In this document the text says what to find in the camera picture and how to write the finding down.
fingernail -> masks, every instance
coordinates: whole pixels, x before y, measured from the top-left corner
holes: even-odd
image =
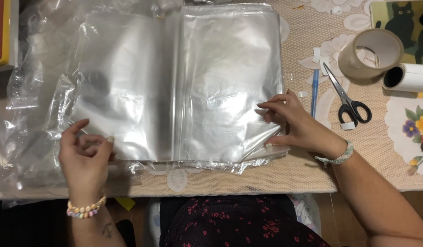
[[[114,136],[108,137],[107,141],[110,143],[114,143]]]

floral dress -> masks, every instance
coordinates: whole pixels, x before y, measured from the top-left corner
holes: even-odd
[[[165,247],[329,245],[265,196],[193,197],[174,216]]]

woman's right hand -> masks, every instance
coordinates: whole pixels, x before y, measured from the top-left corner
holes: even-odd
[[[258,104],[258,107],[268,109],[264,115],[266,122],[271,122],[272,116],[278,114],[290,125],[288,135],[273,136],[265,145],[271,143],[302,147],[321,153],[330,160],[337,159],[347,149],[346,141],[309,115],[291,90],[286,94],[277,94],[267,102]]]

scissors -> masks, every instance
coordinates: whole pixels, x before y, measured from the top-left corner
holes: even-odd
[[[370,111],[370,108],[368,108],[367,105],[365,105],[362,102],[351,100],[346,92],[344,92],[344,89],[341,87],[340,83],[338,83],[338,80],[333,75],[332,71],[329,69],[329,67],[326,65],[326,63],[323,63],[324,68],[327,71],[327,74],[329,75],[330,80],[334,84],[335,89],[338,92],[338,95],[341,98],[342,105],[340,107],[340,110],[338,111],[338,117],[340,118],[340,122],[342,124],[345,124],[343,120],[343,113],[347,113],[350,118],[355,123],[355,127],[358,125],[358,122],[361,123],[368,123],[370,120],[372,120],[372,112]],[[361,115],[359,114],[357,108],[362,107],[366,113],[367,113],[367,119],[362,119]]]

scissor blade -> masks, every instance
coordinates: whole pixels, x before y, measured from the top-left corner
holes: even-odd
[[[344,99],[348,99],[346,92],[344,91],[343,87],[341,87],[340,83],[338,83],[338,80],[335,78],[334,74],[332,73],[332,71],[329,69],[329,67],[326,65],[326,63],[323,63],[324,68],[327,71],[327,75],[330,78],[330,81],[332,81],[332,83],[334,84],[335,89],[338,92],[338,95],[341,98]]]

